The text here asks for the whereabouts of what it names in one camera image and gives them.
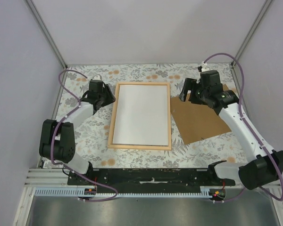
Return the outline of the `brown cardboard backing board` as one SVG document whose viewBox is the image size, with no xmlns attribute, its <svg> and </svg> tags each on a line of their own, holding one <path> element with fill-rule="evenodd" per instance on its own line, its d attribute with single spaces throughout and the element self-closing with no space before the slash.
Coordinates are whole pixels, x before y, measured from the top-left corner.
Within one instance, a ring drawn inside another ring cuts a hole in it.
<svg viewBox="0 0 283 226">
<path fill-rule="evenodd" d="M 227 124 L 206 105 L 170 99 L 171 114 L 185 145 L 231 132 Z"/>
</svg>

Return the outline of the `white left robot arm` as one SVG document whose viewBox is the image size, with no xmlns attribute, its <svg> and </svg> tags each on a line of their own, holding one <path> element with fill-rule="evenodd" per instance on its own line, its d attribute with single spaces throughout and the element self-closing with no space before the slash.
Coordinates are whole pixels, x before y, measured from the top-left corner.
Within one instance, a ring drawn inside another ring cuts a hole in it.
<svg viewBox="0 0 283 226">
<path fill-rule="evenodd" d="M 116 100 L 108 84 L 91 80 L 89 89 L 79 99 L 78 106 L 59 120 L 45 120 L 42 125 L 39 154 L 53 164 L 64 165 L 78 173 L 84 185 L 94 181 L 92 164 L 81 157 L 75 148 L 75 129 L 100 108 Z"/>
</svg>

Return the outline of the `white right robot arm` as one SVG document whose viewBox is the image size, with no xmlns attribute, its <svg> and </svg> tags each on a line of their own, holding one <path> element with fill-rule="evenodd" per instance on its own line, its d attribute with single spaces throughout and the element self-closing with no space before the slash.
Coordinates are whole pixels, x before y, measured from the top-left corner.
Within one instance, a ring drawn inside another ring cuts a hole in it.
<svg viewBox="0 0 283 226">
<path fill-rule="evenodd" d="M 210 164 L 206 178 L 211 185 L 231 179 L 253 190 L 277 180 L 283 181 L 283 151 L 276 151 L 263 139 L 239 104 L 237 95 L 224 90 L 218 71 L 201 72 L 199 80 L 185 79 L 179 99 L 213 109 L 245 151 L 248 161 L 245 165 L 226 161 Z"/>
</svg>

